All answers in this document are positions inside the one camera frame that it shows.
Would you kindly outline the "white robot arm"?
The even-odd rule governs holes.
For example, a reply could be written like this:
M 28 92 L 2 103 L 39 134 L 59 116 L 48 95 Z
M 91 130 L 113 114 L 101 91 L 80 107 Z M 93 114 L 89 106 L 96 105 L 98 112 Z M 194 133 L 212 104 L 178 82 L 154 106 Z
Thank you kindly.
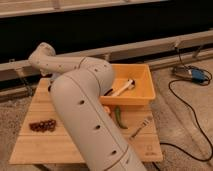
M 90 171 L 147 171 L 99 100 L 115 78 L 108 61 L 58 57 L 45 42 L 28 61 L 43 72 L 58 75 L 51 84 L 51 100 Z

